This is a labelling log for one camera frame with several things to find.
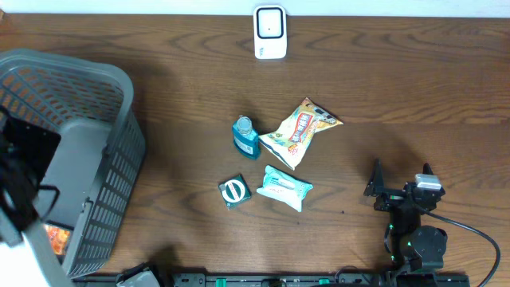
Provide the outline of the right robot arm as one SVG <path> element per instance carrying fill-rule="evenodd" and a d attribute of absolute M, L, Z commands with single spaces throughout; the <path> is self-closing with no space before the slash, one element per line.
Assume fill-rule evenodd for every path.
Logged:
<path fill-rule="evenodd" d="M 421 218 L 437 207 L 445 190 L 427 163 L 401 189 L 386 187 L 382 172 L 377 159 L 363 194 L 375 198 L 376 211 L 390 214 L 384 246 L 393 267 L 375 276 L 371 285 L 437 286 L 435 271 L 444 266 L 448 236 L 443 229 L 422 225 Z"/>

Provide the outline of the yellow wet wipes pack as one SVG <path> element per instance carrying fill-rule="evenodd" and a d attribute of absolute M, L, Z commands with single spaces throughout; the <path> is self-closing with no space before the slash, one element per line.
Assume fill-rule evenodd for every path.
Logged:
<path fill-rule="evenodd" d="M 259 136 L 259 141 L 294 171 L 304 158 L 313 136 L 339 125 L 343 125 L 341 120 L 306 97 L 276 131 Z"/>

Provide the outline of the teal wet wipes pack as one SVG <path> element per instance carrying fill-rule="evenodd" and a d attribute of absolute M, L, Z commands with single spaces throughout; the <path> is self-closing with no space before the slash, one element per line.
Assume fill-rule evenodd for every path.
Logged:
<path fill-rule="evenodd" d="M 297 212 L 301 212 L 304 198 L 313 188 L 311 183 L 296 179 L 267 165 L 262 186 L 257 188 L 257 193 L 284 202 Z"/>

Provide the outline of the orange tissue packet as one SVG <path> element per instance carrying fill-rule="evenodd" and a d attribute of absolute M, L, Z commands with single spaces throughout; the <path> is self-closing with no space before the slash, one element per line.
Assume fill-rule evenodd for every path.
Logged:
<path fill-rule="evenodd" d="M 66 255 L 72 236 L 72 231 L 50 224 L 45 224 L 44 228 L 46 230 L 53 252 L 56 255 Z"/>

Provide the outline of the blue mouthwash bottle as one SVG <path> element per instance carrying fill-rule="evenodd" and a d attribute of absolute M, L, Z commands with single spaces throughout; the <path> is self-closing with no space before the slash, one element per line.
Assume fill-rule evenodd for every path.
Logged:
<path fill-rule="evenodd" d="M 249 159 L 259 158 L 259 135 L 248 116 L 239 116 L 233 123 L 232 133 L 233 144 L 243 156 Z"/>

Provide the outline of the green square box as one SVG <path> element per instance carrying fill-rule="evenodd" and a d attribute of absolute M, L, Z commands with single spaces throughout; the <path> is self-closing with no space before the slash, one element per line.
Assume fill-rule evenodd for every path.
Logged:
<path fill-rule="evenodd" d="M 252 198 L 248 185 L 241 174 L 219 183 L 218 189 L 228 210 L 235 209 Z"/>

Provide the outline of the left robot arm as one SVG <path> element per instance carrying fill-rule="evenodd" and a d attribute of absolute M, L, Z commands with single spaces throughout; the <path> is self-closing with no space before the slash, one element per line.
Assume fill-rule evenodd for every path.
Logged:
<path fill-rule="evenodd" d="M 145 156 L 133 117 L 59 132 L 8 119 L 1 134 L 1 260 L 32 286 L 69 286 L 110 258 Z"/>

